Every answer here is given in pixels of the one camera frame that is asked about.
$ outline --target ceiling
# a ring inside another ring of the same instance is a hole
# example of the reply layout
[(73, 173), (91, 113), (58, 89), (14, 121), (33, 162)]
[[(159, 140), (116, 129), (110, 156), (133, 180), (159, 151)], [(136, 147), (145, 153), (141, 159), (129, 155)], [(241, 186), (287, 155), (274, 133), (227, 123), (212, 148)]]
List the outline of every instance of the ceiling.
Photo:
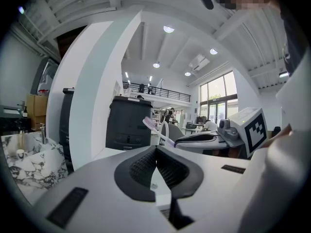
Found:
[[(57, 36), (108, 17), (111, 20), (133, 4), (145, 6), (143, 23), (122, 61), (122, 71), (131, 73), (133, 83), (152, 75), (153, 85), (168, 76), (198, 85), (228, 63), (258, 93), (279, 89), (287, 80), (278, 77), (284, 69), (283, 22), (279, 13), (268, 7), (233, 11), (218, 4), (207, 10), (200, 0), (30, 0), (12, 31), (31, 48), (60, 59)], [(165, 33), (163, 26), (175, 31)], [(218, 54), (211, 55), (211, 48)], [(210, 63), (186, 77), (185, 72), (191, 71), (189, 63), (198, 54)], [(152, 66), (156, 61), (161, 65), (158, 69)]]

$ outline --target cardboard box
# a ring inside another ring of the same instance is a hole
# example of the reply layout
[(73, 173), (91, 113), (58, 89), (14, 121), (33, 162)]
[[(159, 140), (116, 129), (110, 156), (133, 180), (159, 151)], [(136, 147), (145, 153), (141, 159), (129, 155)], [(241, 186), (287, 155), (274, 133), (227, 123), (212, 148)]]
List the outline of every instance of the cardboard box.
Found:
[(27, 96), (26, 106), (32, 128), (39, 128), (41, 123), (45, 124), (48, 97), (29, 94)]

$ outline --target person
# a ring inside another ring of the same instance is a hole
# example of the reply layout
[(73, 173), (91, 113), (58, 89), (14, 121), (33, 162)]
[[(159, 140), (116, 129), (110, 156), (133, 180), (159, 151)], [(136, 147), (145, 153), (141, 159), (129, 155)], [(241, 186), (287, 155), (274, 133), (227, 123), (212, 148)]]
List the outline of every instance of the person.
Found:
[(139, 85), (138, 92), (140, 92), (140, 93), (144, 93), (144, 92), (145, 92), (145, 85), (144, 85), (143, 83), (141, 83), (141, 84)]
[(167, 123), (170, 122), (170, 119), (171, 119), (171, 118), (175, 119), (173, 113), (174, 113), (174, 108), (171, 108), (171, 109), (169, 110), (169, 112), (166, 114), (166, 116), (165, 116), (165, 121), (166, 121)]
[(207, 119), (206, 124), (204, 125), (201, 132), (203, 132), (203, 131), (215, 131), (215, 130), (217, 130), (217, 124), (212, 122), (211, 120)]
[(152, 88), (151, 88), (151, 84), (150, 84), (150, 86), (148, 87), (148, 94), (152, 94)]

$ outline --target black panel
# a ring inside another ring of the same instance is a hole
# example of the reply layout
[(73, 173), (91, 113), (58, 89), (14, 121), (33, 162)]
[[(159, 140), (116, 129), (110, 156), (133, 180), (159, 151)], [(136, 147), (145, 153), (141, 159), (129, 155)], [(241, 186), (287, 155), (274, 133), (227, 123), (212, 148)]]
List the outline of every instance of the black panel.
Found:
[(204, 173), (196, 163), (157, 146), (156, 166), (171, 189), (172, 199), (192, 196), (200, 187)]
[(189, 175), (189, 168), (183, 163), (170, 157), (167, 153), (156, 152), (156, 166), (169, 189), (174, 188)]
[(196, 163), (161, 146), (152, 146), (117, 166), (114, 173), (116, 184), (134, 200), (153, 202), (156, 199), (150, 184), (156, 167), (171, 189), (173, 199), (192, 196), (204, 178)]
[(156, 168), (156, 147), (152, 146), (120, 163), (114, 173), (119, 189), (138, 201), (155, 202), (155, 193), (150, 190), (151, 178)]
[(246, 170), (245, 168), (242, 168), (242, 167), (229, 166), (229, 165), (224, 165), (222, 169), (235, 172), (235, 173), (240, 173), (240, 174), (243, 174)]
[(139, 184), (149, 188), (156, 168), (156, 151), (153, 150), (130, 166), (130, 175)]
[(47, 219), (64, 228), (87, 195), (88, 190), (75, 187), (48, 215)]

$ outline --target desk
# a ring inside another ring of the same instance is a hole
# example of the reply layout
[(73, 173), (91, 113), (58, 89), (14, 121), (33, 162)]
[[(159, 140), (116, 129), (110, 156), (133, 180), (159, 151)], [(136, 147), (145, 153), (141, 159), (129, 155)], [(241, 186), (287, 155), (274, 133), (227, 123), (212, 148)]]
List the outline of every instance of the desk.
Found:
[(205, 124), (197, 124), (197, 123), (188, 123), (188, 124), (191, 124), (191, 125), (194, 125), (194, 126), (197, 126), (197, 127), (204, 127)]
[(201, 129), (187, 129), (185, 127), (183, 127), (182, 129), (186, 130), (186, 134), (187, 134), (187, 130), (191, 131), (191, 134), (193, 134), (193, 132), (195, 131), (201, 131)]

